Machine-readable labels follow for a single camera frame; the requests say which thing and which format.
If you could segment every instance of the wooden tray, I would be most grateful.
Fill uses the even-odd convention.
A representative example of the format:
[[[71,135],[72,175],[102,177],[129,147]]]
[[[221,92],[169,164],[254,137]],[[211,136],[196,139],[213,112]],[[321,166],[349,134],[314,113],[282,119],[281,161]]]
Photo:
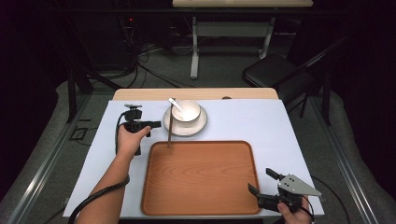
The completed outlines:
[[[148,216],[254,215],[259,187],[244,141],[158,142],[151,147],[141,203]]]

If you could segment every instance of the wrist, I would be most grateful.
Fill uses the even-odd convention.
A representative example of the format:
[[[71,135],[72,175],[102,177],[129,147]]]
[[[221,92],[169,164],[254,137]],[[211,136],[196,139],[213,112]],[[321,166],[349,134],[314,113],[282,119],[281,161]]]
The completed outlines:
[[[134,158],[134,154],[124,153],[123,151],[119,151],[119,153],[117,153],[117,155],[116,155],[117,161],[123,161],[123,162],[128,162],[128,163],[130,163],[133,158]]]

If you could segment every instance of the cable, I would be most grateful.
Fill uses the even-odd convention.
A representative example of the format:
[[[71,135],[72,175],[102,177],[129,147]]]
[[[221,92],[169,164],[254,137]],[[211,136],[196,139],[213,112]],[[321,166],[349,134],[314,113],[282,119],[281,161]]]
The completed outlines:
[[[91,128],[91,129],[89,129],[87,131],[96,130],[96,129],[98,129],[98,128]],[[82,135],[83,133],[84,133],[84,131],[81,131],[80,133],[78,133],[77,134],[77,138],[79,138],[79,136]],[[91,146],[91,144],[85,144],[85,143],[80,142],[79,140],[77,140],[77,142],[80,143],[83,146],[87,146],[87,147]]]
[[[162,79],[163,81],[165,81],[166,83],[172,85],[173,87],[180,88],[178,85],[172,83],[171,81],[176,82],[176,83],[181,84],[181,85],[184,85],[184,86],[188,86],[188,87],[193,87],[193,88],[195,88],[195,87],[192,86],[192,85],[188,85],[188,84],[184,84],[184,83],[178,82],[178,81],[176,81],[176,80],[174,80],[174,79],[172,79],[172,78],[170,78],[170,77],[166,77],[166,76],[160,75],[160,74],[158,74],[158,73],[156,73],[156,72],[154,72],[154,71],[151,71],[151,70],[149,70],[147,67],[143,66],[143,65],[140,64],[140,63],[138,64],[138,66],[140,66],[140,67],[143,68],[144,70],[148,71],[150,74],[154,75],[155,77],[157,77],[157,78],[159,78],[159,79]]]
[[[191,29],[190,24],[189,24],[189,22],[187,21],[186,17],[183,17],[183,19],[184,19],[184,21],[186,22],[187,26],[189,26],[189,29],[190,29],[190,31],[191,31],[191,33],[192,33],[192,29]]]
[[[49,219],[47,219],[47,221],[45,221],[43,224],[48,224],[50,223],[55,217],[57,217],[59,214],[62,213],[62,211],[64,211],[64,209],[66,209],[66,206],[64,206],[63,208],[61,208],[58,212],[56,212],[54,215],[52,215],[52,217],[50,217]]]
[[[311,177],[313,178],[313,179],[315,179],[315,180],[317,180],[318,182],[320,182],[324,187],[326,187],[329,191],[331,191],[332,192],[332,194],[335,196],[335,198],[338,200],[338,202],[341,204],[341,206],[343,207],[343,210],[344,210],[344,213],[346,214],[346,221],[347,221],[347,223],[351,223],[350,222],[350,218],[349,218],[349,213],[347,212],[347,208],[346,208],[346,206],[344,205],[344,203],[343,203],[343,201],[341,200],[341,198],[335,193],[335,191],[334,190],[332,190],[326,183],[324,183],[322,180],[320,180],[319,178],[317,178],[317,177],[315,177],[315,176],[313,176],[313,175],[311,175]]]
[[[283,199],[285,200],[285,202],[291,203],[291,204],[293,204],[294,206],[296,206],[296,207],[298,207],[299,209],[301,209],[301,210],[303,210],[304,212],[306,212],[306,213],[311,217],[312,222],[315,223],[314,210],[312,209],[312,205],[311,205],[312,213],[310,213],[306,208],[302,207],[302,206],[299,205],[299,204],[294,203],[294,201],[288,200],[288,199],[286,199],[286,198],[283,198]]]
[[[145,77],[143,78],[142,84],[138,87],[138,89],[141,89],[143,87],[143,85],[146,82],[146,77],[148,76],[148,71],[145,70]]]
[[[104,76],[104,74],[101,74],[103,77],[107,78],[107,79],[116,79],[116,78],[120,78],[120,77],[126,77],[129,74],[131,74],[134,70],[132,68],[126,68],[122,73],[120,74],[116,74],[116,75],[111,75],[111,76]]]
[[[305,198],[306,199],[306,201],[309,203],[309,206],[311,207],[311,211],[312,211],[312,214],[310,215],[309,214],[309,211],[307,211],[305,208],[303,208],[303,211],[305,210],[305,212],[306,213],[308,213],[308,215],[310,215],[311,216],[311,220],[312,220],[312,222],[316,222],[315,221],[315,213],[314,213],[314,207],[312,206],[312,203],[311,202],[309,202],[309,200],[303,195],[303,198]]]
[[[133,46],[134,45],[134,40],[133,40],[133,37],[134,37],[134,30],[136,29],[136,27],[132,30],[132,33],[131,33],[131,38],[130,38],[130,41],[131,41],[131,46]]]
[[[76,217],[77,217],[78,213],[85,206],[87,206],[89,203],[95,201],[96,199],[98,199],[99,197],[102,197],[103,195],[109,193],[110,191],[113,191],[115,189],[120,189],[120,188],[124,187],[125,185],[127,185],[129,183],[129,181],[130,181],[130,178],[129,178],[129,176],[127,176],[124,181],[122,181],[122,182],[120,182],[118,184],[112,185],[110,187],[107,187],[105,189],[101,189],[101,190],[97,191],[96,193],[92,194],[91,196],[89,196],[87,199],[85,199],[82,203],[80,203],[76,207],[76,209],[73,211],[72,215],[70,216],[68,223],[69,224],[73,224],[75,222],[75,220],[76,220]]]
[[[177,51],[177,49],[189,49],[186,52],[180,52]],[[189,54],[190,52],[192,52],[192,46],[187,46],[187,47],[172,47],[172,50],[174,53],[179,54],[179,55],[185,55],[185,54]]]
[[[115,139],[115,143],[116,143],[116,154],[117,154],[117,152],[118,152],[118,135],[119,135],[119,129],[120,129],[120,120],[122,119],[122,117],[123,117],[125,114],[126,114],[126,112],[121,113],[119,119],[117,120],[116,139]],[[107,188],[105,188],[105,189],[101,189],[101,190],[95,192],[94,194],[90,195],[88,198],[86,198],[82,203],[80,203],[80,204],[75,208],[75,210],[73,211],[72,215],[71,215],[70,218],[69,218],[68,223],[69,223],[69,224],[74,223],[75,220],[76,220],[76,217],[77,217],[78,213],[79,213],[85,206],[87,206],[89,203],[93,202],[94,200],[98,199],[99,197],[102,197],[103,195],[109,193],[110,191],[113,191],[113,190],[115,190],[115,189],[119,189],[119,188],[124,187],[125,185],[127,185],[127,184],[129,183],[129,181],[130,181],[130,178],[129,178],[129,176],[127,176],[127,177],[125,178],[124,181],[122,181],[122,182],[120,182],[120,183],[118,183],[118,184],[112,185],[112,186],[110,186],[110,187],[107,187]]]
[[[134,78],[132,79],[132,82],[126,87],[126,88],[131,88],[131,86],[134,84],[134,82],[136,81],[136,78],[137,78],[137,65],[136,65],[136,67],[135,67],[135,75],[134,75]]]
[[[143,52],[141,54],[137,55],[137,58],[141,63],[146,63],[149,61],[149,56],[150,56],[149,54],[151,52],[158,51],[158,50],[163,50],[163,48],[158,47],[156,44],[147,44],[145,47],[143,47],[143,49],[141,49],[141,51],[143,51]],[[146,56],[147,59],[142,60],[141,59],[142,56]]]

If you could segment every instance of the human arm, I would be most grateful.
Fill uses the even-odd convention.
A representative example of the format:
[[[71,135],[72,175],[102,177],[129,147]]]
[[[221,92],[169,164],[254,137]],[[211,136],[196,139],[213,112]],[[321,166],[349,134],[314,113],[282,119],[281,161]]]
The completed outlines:
[[[141,139],[149,131],[148,126],[138,133],[129,133],[123,125],[120,126],[118,153],[91,194],[125,180],[134,153],[139,148]],[[77,223],[118,223],[124,192],[125,187],[115,189],[89,203],[81,210]]]
[[[307,196],[302,199],[302,207],[308,210]],[[309,224],[311,223],[311,217],[302,209],[292,213],[284,203],[279,203],[277,209],[283,218],[285,218],[285,224]]]

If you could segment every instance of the white tabletop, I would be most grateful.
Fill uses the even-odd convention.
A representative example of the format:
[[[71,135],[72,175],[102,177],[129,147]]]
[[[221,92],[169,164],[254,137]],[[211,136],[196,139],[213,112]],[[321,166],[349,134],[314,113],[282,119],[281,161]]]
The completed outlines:
[[[252,146],[261,193],[277,194],[278,181],[265,173],[266,168],[283,175],[293,173],[314,187],[282,101],[232,99],[197,102],[208,114],[205,128],[190,137],[173,136],[174,141],[244,140]],[[70,217],[76,206],[90,194],[113,160],[117,119],[122,112],[128,110],[125,104],[142,105],[142,120],[152,121],[163,121],[163,114],[170,105],[168,101],[109,101],[64,217]],[[147,217],[140,209],[149,149],[152,144],[166,140],[167,130],[163,126],[152,129],[151,137],[142,140],[142,155],[134,157],[130,167],[131,182],[126,186],[121,218],[172,218]],[[323,215],[318,197],[310,196],[309,200],[314,206],[315,214]],[[267,216],[279,216],[279,213],[261,210],[258,215],[247,217]]]
[[[173,0],[174,7],[312,7],[312,0]]]

